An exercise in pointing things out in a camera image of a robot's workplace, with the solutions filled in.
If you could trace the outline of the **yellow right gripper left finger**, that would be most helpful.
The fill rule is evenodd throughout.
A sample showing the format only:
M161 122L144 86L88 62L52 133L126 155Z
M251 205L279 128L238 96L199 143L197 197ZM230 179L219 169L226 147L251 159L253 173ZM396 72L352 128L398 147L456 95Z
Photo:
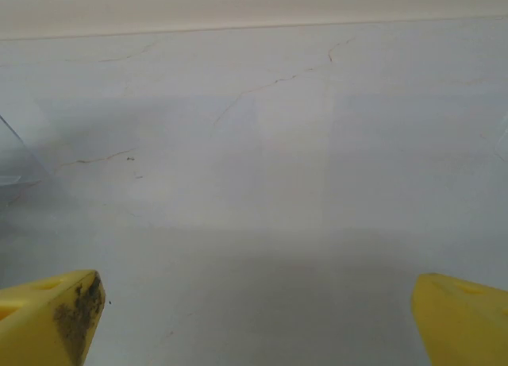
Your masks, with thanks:
M105 304L95 270L0 289L0 366L83 366Z

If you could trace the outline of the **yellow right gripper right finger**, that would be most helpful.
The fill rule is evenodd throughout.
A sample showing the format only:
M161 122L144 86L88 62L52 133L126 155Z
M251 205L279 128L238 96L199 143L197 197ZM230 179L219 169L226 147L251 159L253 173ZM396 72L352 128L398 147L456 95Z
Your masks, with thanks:
M411 309L432 366L508 366L508 291L422 274Z

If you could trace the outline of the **clear acrylic card tray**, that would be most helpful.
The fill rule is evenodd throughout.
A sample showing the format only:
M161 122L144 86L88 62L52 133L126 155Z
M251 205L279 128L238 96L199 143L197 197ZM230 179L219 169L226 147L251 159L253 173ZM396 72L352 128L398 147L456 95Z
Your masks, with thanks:
M46 144L20 134L0 114L0 187L14 187L47 179L52 174L44 157Z

